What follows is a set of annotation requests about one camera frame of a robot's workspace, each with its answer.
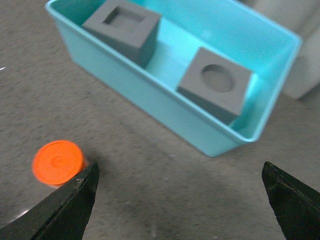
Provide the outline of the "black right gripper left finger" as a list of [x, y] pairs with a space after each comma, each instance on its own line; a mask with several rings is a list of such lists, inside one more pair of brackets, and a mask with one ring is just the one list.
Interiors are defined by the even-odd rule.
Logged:
[[99, 167], [90, 164], [0, 230], [2, 240], [81, 240], [92, 214]]

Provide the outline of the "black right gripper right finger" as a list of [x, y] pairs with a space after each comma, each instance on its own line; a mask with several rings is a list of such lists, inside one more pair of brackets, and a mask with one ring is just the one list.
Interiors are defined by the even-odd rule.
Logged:
[[287, 240], [320, 238], [320, 193], [266, 161], [261, 173], [268, 201]]

